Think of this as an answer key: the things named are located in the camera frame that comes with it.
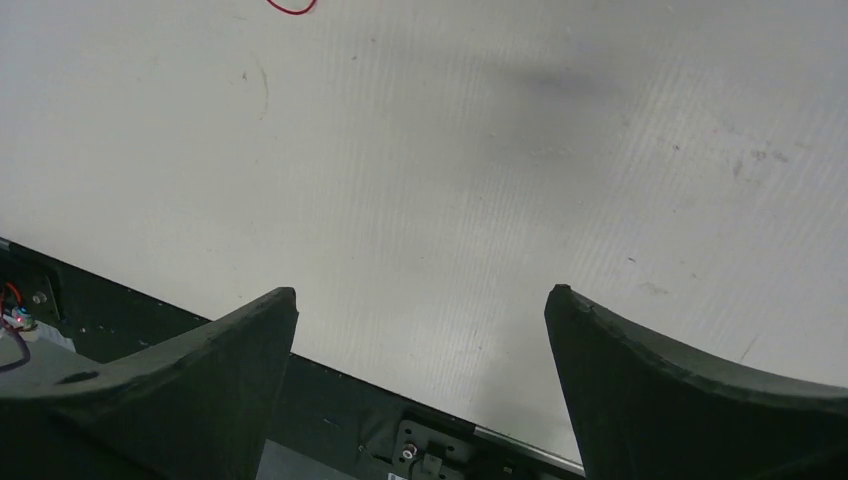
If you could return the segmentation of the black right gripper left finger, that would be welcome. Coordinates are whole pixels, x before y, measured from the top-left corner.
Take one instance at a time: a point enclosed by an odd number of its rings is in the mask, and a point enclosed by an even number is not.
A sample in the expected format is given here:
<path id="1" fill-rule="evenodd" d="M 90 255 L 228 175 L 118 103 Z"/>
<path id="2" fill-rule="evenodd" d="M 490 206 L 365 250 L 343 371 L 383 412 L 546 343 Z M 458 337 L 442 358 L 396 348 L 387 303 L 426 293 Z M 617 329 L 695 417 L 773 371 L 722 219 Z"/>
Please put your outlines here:
<path id="1" fill-rule="evenodd" d="M 252 479 L 298 311 L 280 287 L 97 363 L 58 346 L 1 376 L 5 479 Z"/>

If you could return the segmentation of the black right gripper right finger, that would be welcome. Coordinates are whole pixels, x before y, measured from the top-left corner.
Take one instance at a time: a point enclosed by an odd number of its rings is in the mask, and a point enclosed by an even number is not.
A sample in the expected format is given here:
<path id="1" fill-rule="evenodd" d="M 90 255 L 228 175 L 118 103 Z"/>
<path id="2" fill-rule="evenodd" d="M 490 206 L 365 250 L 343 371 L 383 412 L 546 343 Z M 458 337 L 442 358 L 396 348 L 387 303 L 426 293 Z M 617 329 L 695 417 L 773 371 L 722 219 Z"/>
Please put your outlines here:
<path id="1" fill-rule="evenodd" d="M 590 479 L 843 479 L 847 391 L 632 322 L 564 284 L 544 318 Z"/>

